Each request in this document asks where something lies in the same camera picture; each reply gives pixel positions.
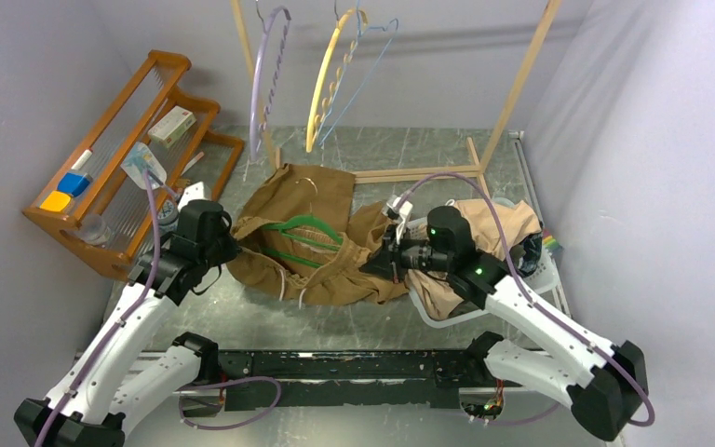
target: wooden rack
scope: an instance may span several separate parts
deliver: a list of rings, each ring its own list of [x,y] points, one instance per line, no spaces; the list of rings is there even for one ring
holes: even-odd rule
[[[182,170],[202,142],[231,151],[223,172],[212,186],[214,199],[220,196],[242,153],[242,140],[209,128],[221,106],[212,100],[190,96],[177,87],[190,66],[190,61],[181,54],[151,51],[34,203],[23,210],[32,222],[105,277],[124,280],[136,254],[151,245],[147,236],[152,220],[146,192],[133,182],[125,182],[127,175],[120,168],[136,142],[150,146],[168,174],[168,184],[180,179]],[[146,131],[175,105],[193,112],[196,123],[167,149],[150,142]],[[92,156],[83,167],[93,179],[88,189],[76,197],[65,212],[41,210],[39,205],[45,196],[56,189],[61,177],[88,148]],[[163,190],[157,193],[158,209],[167,196]],[[115,233],[102,247],[90,246],[73,235],[89,214],[102,216]]]
[[[514,83],[511,86],[511,90],[508,92],[506,97],[506,103],[503,106],[503,110],[497,118],[494,127],[491,129],[492,135],[490,136],[489,143],[486,146],[481,157],[479,157],[476,151],[475,144],[471,138],[467,138],[467,151],[470,154],[472,163],[463,166],[437,166],[432,168],[407,168],[407,169],[380,169],[380,170],[361,170],[353,172],[357,177],[357,183],[389,183],[389,182],[402,182],[402,181],[417,181],[423,179],[426,175],[437,173],[437,172],[459,172],[467,177],[476,178],[483,190],[489,194],[489,188],[487,187],[486,180],[484,178],[484,173],[486,172],[489,162],[492,159],[492,154],[497,147],[497,143],[500,141],[500,137],[506,130],[506,125],[508,124],[508,119],[514,112],[514,107],[517,105],[517,100],[522,92],[522,88],[527,81],[528,75],[530,74],[533,64],[538,57],[539,50],[544,44],[544,39],[546,34],[549,32],[549,28],[552,25],[552,21],[558,13],[560,8],[561,0],[549,0],[542,14],[541,20],[538,22],[538,26],[533,34],[533,39],[528,46],[527,52],[522,59],[522,64],[517,72],[517,76],[514,79]],[[245,55],[246,67],[248,68],[249,78],[253,77],[253,52],[250,49],[250,41],[248,39],[248,33],[246,32],[245,20],[242,14],[242,7],[240,5],[240,0],[232,0],[232,9],[235,15],[235,22],[237,31],[239,33],[239,38],[242,43],[243,53]],[[269,138],[269,130],[265,130],[264,134],[264,144],[267,148],[268,157],[273,160],[276,168],[280,166],[281,158],[281,148],[275,147]]]

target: clothes hanger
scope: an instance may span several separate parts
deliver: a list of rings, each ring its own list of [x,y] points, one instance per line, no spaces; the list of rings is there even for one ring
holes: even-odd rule
[[[360,6],[360,0],[357,0],[357,4],[355,7]],[[391,31],[391,27],[393,28],[392,34],[390,37],[387,39],[387,42],[385,42],[384,47],[382,51],[380,51],[380,54],[377,56],[377,59],[374,60],[374,64],[371,66],[369,69],[369,72],[366,73],[365,76],[363,76],[363,80],[360,82],[360,85],[357,86],[357,89],[355,90],[355,93],[352,94],[352,98],[349,99],[349,101],[346,103],[343,109],[341,109],[341,112],[336,116],[335,121],[333,121],[329,128],[328,131],[325,132],[324,135],[321,135],[322,128],[325,126],[325,122],[327,121],[328,117],[332,114],[332,106],[335,103],[335,99],[338,96],[338,91],[339,87],[341,86],[341,78],[339,78],[335,82],[335,89],[332,92],[331,96],[332,99],[330,101],[330,104],[327,108],[327,113],[324,114],[324,116],[321,119],[321,122],[319,123],[319,128],[317,129],[317,134],[321,135],[321,137],[318,139],[317,144],[319,147],[323,146],[325,144],[325,140],[328,139],[330,134],[335,130],[336,125],[338,125],[338,122],[341,121],[341,117],[344,116],[344,113],[349,109],[349,107],[352,106],[352,102],[355,101],[355,98],[358,97],[360,94],[360,91],[363,89],[363,86],[366,85],[366,83],[369,81],[371,76],[374,74],[374,70],[376,70],[377,65],[379,65],[380,60],[384,56],[385,52],[387,51],[388,47],[390,47],[390,44],[393,43],[393,39],[396,38],[396,34],[398,34],[398,19],[394,18],[391,21],[389,21],[385,26],[363,26],[362,25],[362,20],[360,19],[360,16],[357,16],[357,39],[355,40],[355,46],[351,47],[349,49],[349,56],[348,59],[352,60],[353,54],[355,53],[355,50],[358,49],[358,45],[360,43],[360,39],[363,38],[364,35],[366,35],[369,32],[381,32],[381,33],[387,33],[388,31]],[[342,65],[342,76],[346,73],[346,67],[348,64]]]
[[[311,185],[314,186],[315,196],[318,196],[319,190],[313,180],[309,179],[308,177],[303,177],[300,180],[307,180],[308,182],[310,182]],[[312,204],[309,203],[308,206],[309,206],[309,214],[301,214],[301,215],[294,216],[284,223],[270,223],[270,224],[268,223],[266,225],[263,225],[261,228],[262,228],[262,230],[278,231],[281,234],[281,236],[283,236],[283,237],[288,237],[290,239],[297,240],[299,242],[303,242],[304,244],[307,244],[307,245],[310,245],[313,247],[318,247],[318,248],[329,250],[329,251],[338,251],[340,249],[341,245],[344,243],[344,240],[340,236],[338,236],[338,233],[334,229],[332,229],[332,227],[330,225],[328,225],[326,222],[322,221],[321,219],[318,219],[318,217],[314,216],[314,208],[313,208]],[[295,234],[289,232],[289,230],[293,230],[295,228],[299,228],[302,226],[309,226],[309,227],[315,228],[316,230],[319,230],[320,232],[322,232],[322,234],[329,237],[333,242],[335,242],[335,244],[322,243],[317,240],[313,240],[308,237],[295,235]],[[289,259],[290,261],[294,261],[296,263],[303,264],[303,265],[308,265],[310,267],[318,268],[318,267],[322,266],[321,264],[316,263],[314,261],[310,261],[310,260],[295,256],[293,254],[284,253],[282,251],[277,251],[277,250],[273,250],[273,249],[262,249],[262,251],[265,254],[270,254],[272,256]]]
[[[262,83],[262,71],[264,66],[264,52],[267,49],[267,41],[270,37],[270,31],[273,29],[273,24],[276,22],[277,15],[283,11],[286,17],[286,23],[284,23],[283,36],[281,37],[280,50],[278,52],[278,57],[276,59],[276,70],[273,73],[273,86],[270,87],[270,93],[267,97],[267,104],[264,106],[263,117],[259,118],[259,111],[256,110],[259,104],[259,88]],[[262,21],[262,43],[259,45],[259,51],[256,53],[256,68],[253,72],[253,89],[250,93],[250,134],[249,134],[249,145],[250,145],[250,159],[255,160],[256,156],[259,154],[259,148],[262,145],[262,134],[267,128],[267,117],[270,115],[270,111],[273,108],[273,98],[276,96],[276,87],[278,81],[278,74],[281,69],[281,62],[283,61],[283,51],[286,46],[286,37],[289,33],[289,25],[291,23],[291,14],[289,10],[284,7],[276,7],[270,13],[267,18],[267,23],[264,22],[262,13],[259,12],[259,0],[256,0],[256,15],[259,16],[259,20]]]
[[[344,28],[344,25],[346,22],[345,19],[348,20],[354,14],[355,10],[358,11],[358,14],[357,14],[357,37],[350,44],[349,51],[346,54],[344,54],[343,63],[341,64],[341,66],[339,66],[336,69],[336,79],[335,79],[335,81],[331,82],[329,85],[330,96],[328,98],[325,98],[322,100],[321,114],[318,114],[317,106],[318,106],[319,98],[321,97],[321,89],[322,89],[322,86],[324,85],[324,77],[327,75],[328,68],[330,67],[330,62],[331,62],[331,57],[332,57],[332,49],[338,43],[338,37],[341,33],[341,30]],[[322,146],[324,144],[325,140],[328,138],[328,136],[330,136],[331,132],[333,132],[333,130],[335,129],[335,126],[341,120],[342,116],[344,116],[344,113],[349,109],[349,107],[352,106],[352,103],[355,101],[355,98],[358,96],[360,91],[363,89],[363,86],[366,85],[368,80],[373,75],[374,70],[377,68],[377,65],[379,65],[380,60],[384,56],[388,47],[390,47],[390,44],[393,42],[393,39],[396,37],[396,34],[398,34],[398,19],[392,19],[390,22],[387,23],[386,26],[368,26],[369,25],[368,17],[366,16],[366,13],[362,9],[360,9],[360,0],[357,0],[357,2],[355,4],[355,8],[346,11],[344,16],[341,17],[340,19],[338,17],[338,11],[336,10],[335,2],[333,3],[333,11],[335,12],[336,19],[338,20],[338,24],[336,25],[335,31],[333,31],[333,37],[331,38],[331,43],[328,46],[328,51],[325,52],[325,58],[323,59],[322,66],[319,69],[319,78],[317,79],[317,86],[314,90],[314,98],[311,102],[311,110],[308,115],[308,128],[306,129],[306,135],[305,135],[305,137],[306,137],[305,138],[305,151],[309,152],[309,153],[313,149],[314,142],[316,142],[319,146]],[[392,28],[393,33],[388,38],[387,42],[385,42],[385,45],[384,45],[382,51],[380,51],[379,55],[377,56],[377,59],[374,61],[374,64],[371,66],[369,72],[363,77],[363,80],[360,83],[360,86],[357,87],[357,89],[355,90],[355,93],[353,93],[353,95],[352,95],[352,98],[349,99],[346,106],[341,110],[341,112],[336,117],[335,121],[332,122],[328,131],[324,135],[322,135],[321,138],[318,138],[319,135],[321,135],[321,131],[325,126],[325,122],[327,121],[327,118],[332,114],[332,108],[335,103],[335,99],[338,96],[338,90],[341,86],[341,81],[344,77],[344,74],[346,73],[346,67],[352,61],[355,51],[358,49],[360,39],[362,39],[363,36],[369,32],[376,31],[376,32],[386,33],[388,31],[391,31],[391,28]]]
[[[317,83],[314,87],[314,96],[311,99],[311,110],[308,113],[308,125],[305,128],[305,152],[310,153],[314,148],[314,140],[318,135],[317,129],[319,128],[319,125],[322,122],[322,116],[324,115],[324,113],[322,115],[318,114],[317,108],[319,106],[319,98],[322,96],[322,87],[325,85],[325,77],[327,76],[328,68],[330,68],[331,65],[333,50],[335,49],[336,44],[338,44],[338,38],[341,35],[341,31],[344,29],[346,23],[349,21],[349,18],[354,16],[356,13],[362,18],[363,23],[368,24],[369,18],[366,17],[366,13],[362,9],[348,9],[343,16],[341,16],[341,18],[338,17],[338,11],[335,11],[337,19],[335,30],[333,30],[331,41],[328,44],[328,49],[325,50],[325,57],[322,59],[322,66],[319,67],[319,76],[317,77]],[[356,45],[356,41],[353,40],[352,43],[349,44],[350,50],[353,47],[356,47]],[[344,54],[344,63],[336,69],[336,83],[338,83],[344,75],[343,67],[352,61],[349,56],[349,52]],[[331,95],[322,100],[323,108],[327,108],[332,104],[332,95],[335,94],[335,89],[333,87],[334,85],[331,83]]]

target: yellow sponge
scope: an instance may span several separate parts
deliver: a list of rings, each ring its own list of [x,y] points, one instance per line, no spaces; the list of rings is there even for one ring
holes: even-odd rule
[[[73,197],[69,194],[60,193],[59,191],[51,191],[50,194],[42,201],[39,206],[40,210],[51,212],[64,212],[73,203]]]

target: green hanger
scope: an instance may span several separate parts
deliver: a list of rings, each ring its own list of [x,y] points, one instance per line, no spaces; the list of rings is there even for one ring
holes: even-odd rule
[[[319,190],[317,188],[317,185],[314,183],[313,180],[303,177],[300,180],[307,180],[308,182],[311,183],[312,186],[314,186],[314,191],[316,195],[319,194]],[[325,244],[313,239],[310,239],[308,237],[302,237],[298,235],[294,235],[292,233],[289,233],[289,230],[292,230],[294,228],[298,228],[301,226],[309,226],[311,228],[316,228],[317,230],[321,231],[325,236],[329,237],[332,239],[333,242],[335,242],[337,245],[333,244]],[[326,249],[330,251],[338,251],[341,245],[344,243],[344,240],[338,236],[338,233],[336,233],[335,230],[332,229],[328,223],[325,221],[318,219],[317,217],[314,216],[314,210],[313,208],[310,210],[308,214],[300,214],[298,216],[294,216],[291,219],[287,220],[284,223],[268,223],[265,225],[262,225],[261,227],[262,230],[275,230],[278,231],[281,236],[283,237],[288,237],[289,239],[294,239],[300,242],[303,242],[304,244],[311,245],[313,247],[319,247],[321,249]],[[304,258],[301,258],[299,256],[295,256],[293,254],[288,254],[288,253],[283,253],[281,251],[276,251],[273,249],[262,249],[262,252],[269,254],[271,256],[276,256],[279,258],[284,258],[288,259],[290,261],[293,261],[298,264],[302,265],[308,265],[309,267],[314,267],[314,268],[319,268],[322,265],[319,263],[315,263],[314,261],[310,261]]]
[[[284,252],[281,252],[278,250],[262,249],[262,253],[269,254],[270,256],[275,256],[277,258],[288,259],[288,260],[293,261],[297,264],[307,265],[307,266],[313,267],[313,268],[320,268],[322,266],[322,264],[315,263],[314,261],[310,261],[310,260],[295,256],[293,254],[284,253]]]
[[[322,242],[309,239],[308,237],[293,235],[292,233],[289,233],[287,231],[300,226],[310,226],[312,228],[316,228],[317,230],[321,231],[325,236],[332,239],[333,242],[338,245],[323,244]],[[305,244],[332,251],[338,251],[339,247],[341,247],[341,244],[344,243],[344,240],[338,236],[338,233],[336,233],[330,225],[310,214],[301,214],[299,216],[294,216],[284,223],[268,223],[266,225],[262,225],[262,230],[277,230],[281,233],[283,237],[299,240],[300,242],[303,242]]]

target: black metal base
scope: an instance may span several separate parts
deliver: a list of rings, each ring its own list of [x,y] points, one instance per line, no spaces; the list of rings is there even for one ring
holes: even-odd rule
[[[432,408],[459,409],[459,388],[495,387],[483,363],[460,349],[222,350],[220,362],[230,380],[266,375],[282,381],[278,406],[283,407],[427,403]],[[266,406],[275,393],[274,387],[256,383],[234,386],[229,388],[225,409]]]

